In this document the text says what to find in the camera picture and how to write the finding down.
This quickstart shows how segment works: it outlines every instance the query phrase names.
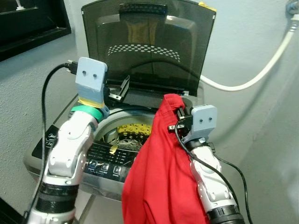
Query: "tinted glass lid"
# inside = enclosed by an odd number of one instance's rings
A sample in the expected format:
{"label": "tinted glass lid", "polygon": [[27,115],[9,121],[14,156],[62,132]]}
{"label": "tinted glass lid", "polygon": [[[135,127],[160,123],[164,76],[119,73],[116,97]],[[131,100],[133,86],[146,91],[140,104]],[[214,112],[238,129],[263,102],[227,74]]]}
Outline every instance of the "tinted glass lid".
{"label": "tinted glass lid", "polygon": [[107,83],[196,96],[215,14],[186,0],[101,0],[82,7],[90,58]]}

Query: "control panel button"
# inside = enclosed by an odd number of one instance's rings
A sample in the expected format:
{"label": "control panel button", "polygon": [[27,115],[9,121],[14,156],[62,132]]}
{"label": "control panel button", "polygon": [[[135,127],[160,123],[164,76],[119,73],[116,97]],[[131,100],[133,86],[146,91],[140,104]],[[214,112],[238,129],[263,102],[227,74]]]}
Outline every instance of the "control panel button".
{"label": "control panel button", "polygon": [[101,170],[107,171],[108,168],[109,168],[109,164],[105,163],[105,164],[102,165]]}
{"label": "control panel button", "polygon": [[121,173],[121,167],[114,167],[113,173],[120,174]]}
{"label": "control panel button", "polygon": [[96,168],[96,166],[98,165],[98,162],[97,161],[94,161],[94,160],[91,160],[90,162],[89,162],[89,167],[90,168]]}

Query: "control panel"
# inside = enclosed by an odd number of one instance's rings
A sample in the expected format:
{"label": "control panel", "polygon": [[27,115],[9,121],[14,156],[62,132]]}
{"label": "control panel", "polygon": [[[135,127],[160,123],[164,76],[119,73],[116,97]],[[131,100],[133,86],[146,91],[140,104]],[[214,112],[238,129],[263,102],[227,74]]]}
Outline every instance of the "control panel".
{"label": "control panel", "polygon": [[84,172],[114,181],[125,182],[137,153],[136,151],[121,149],[108,143],[96,141],[87,153]]}

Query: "yellow tag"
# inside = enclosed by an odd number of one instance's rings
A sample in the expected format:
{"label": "yellow tag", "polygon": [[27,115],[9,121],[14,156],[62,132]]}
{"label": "yellow tag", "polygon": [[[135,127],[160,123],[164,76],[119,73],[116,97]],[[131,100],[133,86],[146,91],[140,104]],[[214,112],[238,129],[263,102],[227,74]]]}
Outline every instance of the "yellow tag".
{"label": "yellow tag", "polygon": [[114,155],[115,152],[116,152],[116,150],[117,150],[117,148],[118,148],[117,145],[115,145],[115,146],[111,146],[111,148],[110,148],[110,154]]}
{"label": "yellow tag", "polygon": [[82,97],[79,97],[79,103],[86,105],[86,106],[92,106],[92,107],[96,107],[96,108],[103,108],[105,106],[105,103],[98,103],[98,102],[94,102],[92,100],[89,99],[85,99]]}
{"label": "yellow tag", "polygon": [[207,6],[204,2],[200,2],[200,3],[198,3],[198,5],[199,6],[201,6],[201,7],[204,7],[204,8],[207,8],[207,9],[210,9],[210,10],[212,10],[212,11],[215,11],[215,12],[217,12],[217,10],[215,9],[215,8],[212,8],[212,7],[209,7],[209,6]]}

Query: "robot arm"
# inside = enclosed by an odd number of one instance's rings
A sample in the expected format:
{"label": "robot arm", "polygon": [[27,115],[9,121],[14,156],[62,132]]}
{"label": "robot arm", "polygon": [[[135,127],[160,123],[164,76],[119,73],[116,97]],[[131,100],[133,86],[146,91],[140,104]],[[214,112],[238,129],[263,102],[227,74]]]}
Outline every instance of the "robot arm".
{"label": "robot arm", "polygon": [[109,115],[103,101],[106,64],[80,58],[76,84],[79,100],[72,117],[58,131],[58,140],[50,151],[36,204],[28,224],[71,224],[82,178],[86,154],[93,144],[93,132],[101,119]]}
{"label": "robot arm", "polygon": [[[196,106],[192,108],[191,116],[185,117],[180,114],[178,117],[181,119],[181,128],[187,127],[190,130],[181,140],[189,152],[221,172],[218,159],[206,143],[209,134],[216,127],[217,108],[211,105]],[[191,158],[190,168],[210,223],[245,224],[236,199],[224,180],[216,172],[193,158]]]}

